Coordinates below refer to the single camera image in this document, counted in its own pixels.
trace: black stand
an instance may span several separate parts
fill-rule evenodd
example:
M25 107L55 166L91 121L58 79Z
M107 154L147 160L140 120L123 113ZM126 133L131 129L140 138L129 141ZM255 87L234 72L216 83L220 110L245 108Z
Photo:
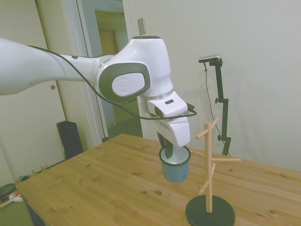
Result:
M228 155L231 138L227 137L227 126L228 126L228 105L229 99L224 98L224 93L222 89L222 59L217 61L212 61L209 63L210 66L215 66L216 82L217 82L217 92L218 98L216 98L215 103L222 103L222 135L218 135L218 140L225 141L224 149L222 151L223 155Z
M212 196L212 213L206 211L206 195L197 196L186 206L186 217L192 226L233 226L235 213L224 199Z

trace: mug rim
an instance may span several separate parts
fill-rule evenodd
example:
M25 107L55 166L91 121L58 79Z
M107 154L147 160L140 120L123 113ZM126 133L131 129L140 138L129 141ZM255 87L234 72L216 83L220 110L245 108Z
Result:
M161 153L165 149L164 147L162 147L161 150L159 151L159 158L160 158L161 162L168 166L182 166L182 165L188 163L188 161L190 160L190 157L191 157L191 152L188 147L186 147L186 146L183 146L183 147L188 151L188 158L184 162L172 164L172 163L168 163L168 162L164 161L161 157Z

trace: cable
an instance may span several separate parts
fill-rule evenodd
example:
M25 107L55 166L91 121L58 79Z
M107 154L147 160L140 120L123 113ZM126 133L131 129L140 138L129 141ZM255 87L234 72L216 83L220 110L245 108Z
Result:
M48 49L44 49L44 48L40 48L40 47L36 47L36 46L30 46L30 47L32 47L32 48L36 48L36 49L39 49L39 50L42 50L42 51L44 51L44 52L48 52L48 53L51 53L51 54L53 54L53 55L55 55L55 56L58 56L58 57L60 57L61 59L63 59L64 61L66 61L82 78L83 78L83 80L88 84L88 86L96 93L96 95L98 95L101 99L103 99L104 101L106 101L106 102L108 102L108 103L110 103L110 104L112 104L112 105L114 105L114 106L116 106L116 107L119 107L119 108L121 108L122 110L124 110L125 112L127 112L127 113L129 113L130 115L132 115L132 116L134 116L134 117L136 117L136 118L139 118L139 119L144 119L144 120L168 120L168 119L177 119L177 118L183 118L183 117L191 117L191 116L194 116L194 115L196 115L197 114L197 112L195 112L194 110L192 110L192 109L190 109L190 110L188 110L189 112L191 112L191 113L193 113L193 114L189 114L189 115L179 115L179 116L173 116L173 117L158 117L158 118L147 118L147 117L141 117L141 116L139 116L139 115L136 115L136 114L134 114L134 113L132 113L132 112L130 112L129 110L127 110L126 108L124 108L124 107L122 107L122 106L120 106L120 105L118 105L118 104L116 104L116 103L114 103L114 102L112 102L112 101L110 101L110 100L107 100L106 98L104 98L102 95L100 95L97 91L96 91L96 89L93 87L93 85L85 78L85 76L69 61L69 60L67 60L65 57L63 57L63 56L61 56L61 55L59 55L58 53L56 53L56 52L53 52L53 51L51 51L51 50L48 50Z
M208 92L208 84L207 84L207 68L206 68L206 63L203 63L204 66L205 66L205 74L206 74L206 91L207 91L207 95L208 95L208 99L209 99L209 105L210 105L210 112L211 112L211 116L212 116L212 119L213 121L215 120L214 116L213 116L213 113L212 113L212 106L211 106L211 100L210 100L210 96L209 96L209 92ZM220 130L218 129L217 125L215 125L215 127L217 128L217 131L218 131L218 134L221 136L221 133L220 133Z

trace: blue mug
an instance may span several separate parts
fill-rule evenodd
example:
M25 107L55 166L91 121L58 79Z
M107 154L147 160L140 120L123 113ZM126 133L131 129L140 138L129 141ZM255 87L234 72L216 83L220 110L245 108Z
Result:
M162 165L162 173L166 180L174 183L184 181L189 175L190 150L187 147L173 146L173 154L170 158L165 155L165 149L159 152Z

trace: black speaker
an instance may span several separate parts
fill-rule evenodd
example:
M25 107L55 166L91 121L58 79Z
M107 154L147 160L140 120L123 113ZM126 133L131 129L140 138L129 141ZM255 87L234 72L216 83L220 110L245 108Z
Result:
M62 121L58 122L56 126L65 150L66 159L70 159L84 152L76 123Z

